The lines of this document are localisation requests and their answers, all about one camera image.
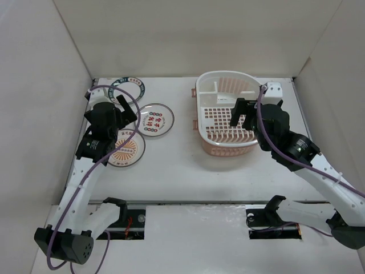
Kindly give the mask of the green rimmed white plate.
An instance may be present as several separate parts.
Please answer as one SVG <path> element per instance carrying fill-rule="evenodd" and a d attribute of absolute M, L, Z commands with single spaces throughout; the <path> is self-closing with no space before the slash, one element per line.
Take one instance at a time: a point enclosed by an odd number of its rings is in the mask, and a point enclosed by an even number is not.
<path fill-rule="evenodd" d="M 143 81 L 139 78 L 131 76 L 125 76 L 121 78 L 100 78 L 98 84 L 114 86 L 122 89 L 129 93 L 135 101 L 139 101 L 145 94 L 145 85 Z M 105 92 L 107 98 L 114 104 L 119 104 L 119 101 L 116 99 L 119 95 L 122 95 L 128 104 L 134 104 L 133 100 L 130 97 L 126 96 L 123 92 L 120 92 L 119 90 L 105 88 Z"/>

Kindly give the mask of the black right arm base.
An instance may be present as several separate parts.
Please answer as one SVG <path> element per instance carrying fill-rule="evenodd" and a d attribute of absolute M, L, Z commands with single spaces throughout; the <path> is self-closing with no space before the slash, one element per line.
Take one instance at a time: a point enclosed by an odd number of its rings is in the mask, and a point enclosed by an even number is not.
<path fill-rule="evenodd" d="M 247 209 L 246 225 L 250 240 L 302 239 L 297 223 L 284 222 L 275 214 L 267 214 L 263 208 Z"/>

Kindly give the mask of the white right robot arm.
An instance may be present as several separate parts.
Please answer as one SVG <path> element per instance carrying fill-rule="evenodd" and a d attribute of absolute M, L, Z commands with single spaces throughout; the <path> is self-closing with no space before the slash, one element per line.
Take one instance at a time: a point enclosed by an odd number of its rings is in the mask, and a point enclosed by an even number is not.
<path fill-rule="evenodd" d="M 350 249 L 364 247 L 364 193 L 337 172 L 308 137 L 290 131 L 289 115 L 277 104 L 261 104 L 238 98 L 230 125 L 245 117 L 242 128 L 252 130 L 261 150 L 313 186 L 326 204 L 305 204 L 275 195 L 265 208 L 251 210 L 247 221 L 259 220 L 266 233 L 292 223 L 309 226 L 333 237 Z"/>

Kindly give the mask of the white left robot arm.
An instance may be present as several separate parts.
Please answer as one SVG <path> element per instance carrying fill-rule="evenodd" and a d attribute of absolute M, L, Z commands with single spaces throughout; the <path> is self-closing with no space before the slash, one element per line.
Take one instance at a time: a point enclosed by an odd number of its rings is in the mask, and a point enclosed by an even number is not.
<path fill-rule="evenodd" d="M 119 131 L 137 121 L 125 97 L 119 95 L 117 101 L 120 107 L 99 102 L 85 112 L 90 125 L 76 150 L 66 190 L 51 221 L 35 231 L 34 240 L 46 255 L 51 270 L 57 269 L 51 259 L 63 264 L 85 264 L 97 238 L 111 224 L 119 227 L 127 221 L 126 202 L 117 198 L 106 198 L 99 209 L 86 214 L 93 189 L 116 151 Z"/>

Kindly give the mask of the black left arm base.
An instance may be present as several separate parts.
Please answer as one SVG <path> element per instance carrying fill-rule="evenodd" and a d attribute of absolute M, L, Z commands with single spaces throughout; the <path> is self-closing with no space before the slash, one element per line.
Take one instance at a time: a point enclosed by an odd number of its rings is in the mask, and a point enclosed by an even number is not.
<path fill-rule="evenodd" d="M 144 240 L 145 220 L 145 209 L 129 209 L 124 221 L 119 219 L 108 227 L 111 240 Z"/>

